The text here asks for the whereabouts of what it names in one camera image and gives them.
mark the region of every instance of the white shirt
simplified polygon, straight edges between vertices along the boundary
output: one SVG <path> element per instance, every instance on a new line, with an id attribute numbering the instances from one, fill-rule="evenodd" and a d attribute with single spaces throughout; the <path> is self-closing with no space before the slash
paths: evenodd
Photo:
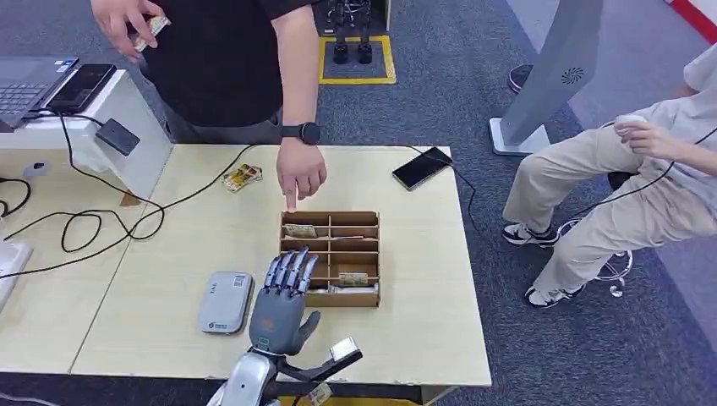
<path id="1" fill-rule="evenodd" d="M 693 143 L 717 129 L 717 44 L 685 67 L 685 81 L 699 93 L 661 101 L 635 114 L 668 129 L 672 136 Z M 700 145 L 717 151 L 717 133 Z M 663 169 L 670 165 L 662 159 L 648 159 Z M 717 217 L 717 177 L 681 163 L 670 170 L 669 176 L 702 199 Z"/>

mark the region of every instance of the laptop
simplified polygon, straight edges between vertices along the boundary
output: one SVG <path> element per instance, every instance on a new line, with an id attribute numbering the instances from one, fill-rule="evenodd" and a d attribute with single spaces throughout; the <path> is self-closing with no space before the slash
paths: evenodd
<path id="1" fill-rule="evenodd" d="M 0 133 L 12 133 L 61 84 L 78 58 L 0 57 Z"/>

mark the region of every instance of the white cable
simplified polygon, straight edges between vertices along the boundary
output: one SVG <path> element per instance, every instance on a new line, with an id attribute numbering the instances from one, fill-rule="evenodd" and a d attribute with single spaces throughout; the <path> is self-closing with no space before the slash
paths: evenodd
<path id="1" fill-rule="evenodd" d="M 59 406 L 58 404 L 47 402 L 47 400 L 42 400 L 38 398 L 16 398 L 14 396 L 10 396 L 6 393 L 0 392 L 0 398 L 9 400 L 10 402 L 29 402 L 29 403 L 37 403 L 37 404 L 43 404 L 45 406 Z"/>

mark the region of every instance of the robotic thumb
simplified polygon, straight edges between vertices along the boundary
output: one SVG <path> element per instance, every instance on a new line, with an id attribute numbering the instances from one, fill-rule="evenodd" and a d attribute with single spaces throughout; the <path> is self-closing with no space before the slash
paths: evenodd
<path id="1" fill-rule="evenodd" d="M 319 325 L 320 319 L 321 313 L 316 310 L 311 312 L 309 318 L 306 319 L 304 324 L 302 324 L 301 327 L 298 328 L 298 333 L 294 340 L 293 348 L 291 351 L 287 352 L 287 354 L 296 355 L 299 351 L 301 351 L 301 348 L 304 346 L 304 343 L 306 343 L 306 340 L 309 339 L 311 334 L 314 333 L 314 330 L 316 330 L 316 327 Z"/>

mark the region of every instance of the wooden compartment box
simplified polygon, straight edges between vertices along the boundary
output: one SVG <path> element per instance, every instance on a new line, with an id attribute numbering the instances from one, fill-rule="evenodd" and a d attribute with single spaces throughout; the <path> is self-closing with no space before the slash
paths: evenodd
<path id="1" fill-rule="evenodd" d="M 296 227 L 315 231 L 296 233 Z M 378 307 L 379 215 L 374 211 L 282 213 L 282 253 L 309 246 L 319 256 L 306 296 L 308 307 Z"/>

